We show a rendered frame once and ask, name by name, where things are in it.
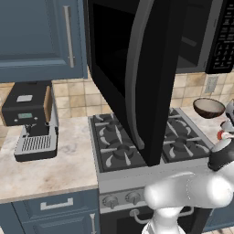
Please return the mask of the black microwave door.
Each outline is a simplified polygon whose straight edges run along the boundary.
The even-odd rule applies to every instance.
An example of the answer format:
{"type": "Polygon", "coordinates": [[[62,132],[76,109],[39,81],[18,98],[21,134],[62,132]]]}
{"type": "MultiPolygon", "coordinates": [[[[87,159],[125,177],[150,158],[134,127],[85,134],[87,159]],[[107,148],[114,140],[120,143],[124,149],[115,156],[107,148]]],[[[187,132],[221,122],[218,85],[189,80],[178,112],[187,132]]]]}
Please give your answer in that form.
{"type": "MultiPolygon", "coordinates": [[[[126,115],[125,72],[140,0],[84,0],[92,79],[132,139],[126,115]]],[[[135,108],[139,149],[147,165],[160,163],[188,0],[154,0],[138,63],[135,108]]]]}

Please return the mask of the brown coconut half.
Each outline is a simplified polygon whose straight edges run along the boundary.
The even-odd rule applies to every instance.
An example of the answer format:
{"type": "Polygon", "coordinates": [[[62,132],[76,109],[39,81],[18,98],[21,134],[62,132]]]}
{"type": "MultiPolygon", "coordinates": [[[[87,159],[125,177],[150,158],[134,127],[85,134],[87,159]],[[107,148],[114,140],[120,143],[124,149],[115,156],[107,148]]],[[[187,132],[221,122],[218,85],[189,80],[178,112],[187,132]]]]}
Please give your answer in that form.
{"type": "Polygon", "coordinates": [[[219,117],[226,110],[223,103],[210,98],[198,98],[194,100],[193,108],[199,116],[205,119],[219,117]]]}

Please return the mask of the grey wall socket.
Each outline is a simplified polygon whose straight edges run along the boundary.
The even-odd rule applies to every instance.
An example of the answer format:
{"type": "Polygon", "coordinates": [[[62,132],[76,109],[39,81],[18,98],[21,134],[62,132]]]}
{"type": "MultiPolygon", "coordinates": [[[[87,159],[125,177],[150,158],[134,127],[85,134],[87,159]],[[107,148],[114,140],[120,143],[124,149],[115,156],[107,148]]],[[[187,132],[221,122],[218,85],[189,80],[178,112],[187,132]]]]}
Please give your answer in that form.
{"type": "Polygon", "coordinates": [[[209,76],[207,79],[207,85],[205,93],[211,93],[215,90],[218,81],[218,76],[209,76]]]}

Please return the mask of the silver stove knob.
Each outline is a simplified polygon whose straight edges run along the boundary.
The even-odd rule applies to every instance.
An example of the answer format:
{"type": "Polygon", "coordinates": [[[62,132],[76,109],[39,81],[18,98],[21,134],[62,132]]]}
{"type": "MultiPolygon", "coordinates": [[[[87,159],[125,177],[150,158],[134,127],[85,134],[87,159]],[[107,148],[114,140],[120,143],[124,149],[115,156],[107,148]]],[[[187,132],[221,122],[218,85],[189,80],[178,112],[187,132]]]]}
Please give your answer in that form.
{"type": "Polygon", "coordinates": [[[118,198],[115,196],[107,196],[102,200],[102,204],[105,207],[109,207],[110,209],[114,209],[118,205],[118,198]]]}
{"type": "Polygon", "coordinates": [[[141,200],[141,196],[137,192],[131,192],[126,195],[125,200],[129,203],[136,205],[141,200]]]}

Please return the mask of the black microwave oven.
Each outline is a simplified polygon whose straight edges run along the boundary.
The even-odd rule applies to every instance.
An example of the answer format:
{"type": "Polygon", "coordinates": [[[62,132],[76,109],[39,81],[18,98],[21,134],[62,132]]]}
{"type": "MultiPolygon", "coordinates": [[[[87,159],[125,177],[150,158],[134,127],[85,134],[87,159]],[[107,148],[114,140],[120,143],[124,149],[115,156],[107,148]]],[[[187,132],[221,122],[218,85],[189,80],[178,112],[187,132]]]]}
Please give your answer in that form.
{"type": "Polygon", "coordinates": [[[188,0],[176,73],[230,73],[234,0],[188,0]]]}

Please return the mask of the stainless steel gas stove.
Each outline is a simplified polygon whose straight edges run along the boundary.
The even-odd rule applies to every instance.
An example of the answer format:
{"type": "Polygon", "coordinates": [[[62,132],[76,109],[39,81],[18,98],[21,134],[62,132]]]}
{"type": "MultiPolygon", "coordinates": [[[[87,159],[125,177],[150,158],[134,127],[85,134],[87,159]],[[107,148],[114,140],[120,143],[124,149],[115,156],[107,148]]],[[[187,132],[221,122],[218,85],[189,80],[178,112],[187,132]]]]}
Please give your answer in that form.
{"type": "Polygon", "coordinates": [[[208,153],[213,146],[179,108],[169,111],[160,163],[151,167],[146,165],[114,114],[94,115],[89,118],[89,126],[101,214],[137,208],[139,219],[151,218],[154,212],[144,201],[146,184],[180,172],[197,172],[207,164],[208,153]],[[131,192],[141,196],[136,205],[125,200],[131,192]],[[107,196],[118,198],[114,209],[102,204],[107,196]]]}

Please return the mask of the black and silver coffee machine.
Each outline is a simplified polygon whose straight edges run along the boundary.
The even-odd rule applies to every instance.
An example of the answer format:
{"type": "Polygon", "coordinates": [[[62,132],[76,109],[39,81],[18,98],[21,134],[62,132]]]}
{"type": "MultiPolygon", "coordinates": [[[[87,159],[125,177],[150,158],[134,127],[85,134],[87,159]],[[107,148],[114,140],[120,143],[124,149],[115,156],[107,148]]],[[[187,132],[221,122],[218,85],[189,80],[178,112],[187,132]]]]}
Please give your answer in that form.
{"type": "Polygon", "coordinates": [[[23,126],[14,151],[18,162],[57,155],[59,117],[51,81],[16,82],[0,106],[0,117],[5,126],[23,126]]]}

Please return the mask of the blue base cupboard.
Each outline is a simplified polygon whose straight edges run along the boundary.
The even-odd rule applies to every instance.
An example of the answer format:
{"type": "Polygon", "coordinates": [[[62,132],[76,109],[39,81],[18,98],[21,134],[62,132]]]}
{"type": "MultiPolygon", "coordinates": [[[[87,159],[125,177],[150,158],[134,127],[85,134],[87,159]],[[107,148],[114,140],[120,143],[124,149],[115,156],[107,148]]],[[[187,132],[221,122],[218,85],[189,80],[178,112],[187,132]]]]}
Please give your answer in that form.
{"type": "Polygon", "coordinates": [[[214,209],[204,227],[204,231],[213,231],[234,226],[234,210],[228,208],[214,209]]]}

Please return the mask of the blue wall cupboard door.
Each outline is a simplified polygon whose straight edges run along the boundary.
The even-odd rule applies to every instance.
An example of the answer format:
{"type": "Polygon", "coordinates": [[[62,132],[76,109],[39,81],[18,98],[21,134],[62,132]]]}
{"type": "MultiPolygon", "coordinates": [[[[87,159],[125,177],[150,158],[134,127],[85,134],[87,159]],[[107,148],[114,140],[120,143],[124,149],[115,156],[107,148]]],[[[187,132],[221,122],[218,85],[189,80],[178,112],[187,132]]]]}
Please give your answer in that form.
{"type": "Polygon", "coordinates": [[[0,83],[87,77],[82,0],[0,0],[0,83]],[[73,69],[64,5],[70,6],[73,69]]]}

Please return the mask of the black oven door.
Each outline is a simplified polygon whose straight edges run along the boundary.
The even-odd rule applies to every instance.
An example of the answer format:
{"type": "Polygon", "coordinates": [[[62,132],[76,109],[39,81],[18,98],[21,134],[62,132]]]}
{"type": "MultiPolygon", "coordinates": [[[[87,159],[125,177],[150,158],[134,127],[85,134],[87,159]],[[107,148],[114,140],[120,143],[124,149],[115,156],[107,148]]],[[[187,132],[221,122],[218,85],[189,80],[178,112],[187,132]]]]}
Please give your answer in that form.
{"type": "MultiPolygon", "coordinates": [[[[144,224],[130,216],[130,209],[100,215],[101,234],[142,234],[144,224]]],[[[211,212],[210,208],[194,209],[191,215],[180,217],[178,225],[186,234],[201,234],[211,212]]]]}

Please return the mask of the blue base cupboard door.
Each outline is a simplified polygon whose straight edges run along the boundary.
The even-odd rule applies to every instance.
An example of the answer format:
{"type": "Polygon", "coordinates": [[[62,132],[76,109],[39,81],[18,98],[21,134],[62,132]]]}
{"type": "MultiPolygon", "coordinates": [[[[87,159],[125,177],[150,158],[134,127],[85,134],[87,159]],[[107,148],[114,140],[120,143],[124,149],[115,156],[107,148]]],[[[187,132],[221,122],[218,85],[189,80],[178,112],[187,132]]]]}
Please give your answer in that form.
{"type": "Polygon", "coordinates": [[[95,228],[100,233],[99,212],[88,211],[23,223],[26,234],[91,234],[90,214],[95,213],[95,228]]]}

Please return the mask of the blue drawer front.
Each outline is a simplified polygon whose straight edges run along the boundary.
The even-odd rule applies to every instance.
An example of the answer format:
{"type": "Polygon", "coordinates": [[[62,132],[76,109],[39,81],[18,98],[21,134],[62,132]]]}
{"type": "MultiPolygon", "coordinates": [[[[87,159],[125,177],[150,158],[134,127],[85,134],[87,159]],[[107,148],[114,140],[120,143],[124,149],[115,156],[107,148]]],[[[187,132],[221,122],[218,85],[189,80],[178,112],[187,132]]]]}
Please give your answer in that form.
{"type": "Polygon", "coordinates": [[[56,216],[63,213],[81,212],[97,209],[98,190],[84,190],[74,193],[55,195],[50,197],[33,198],[13,203],[17,215],[22,221],[29,221],[46,216],[56,216]],[[50,210],[40,210],[40,204],[46,202],[48,205],[66,202],[69,197],[73,198],[73,205],[70,207],[61,207],[50,210]]]}

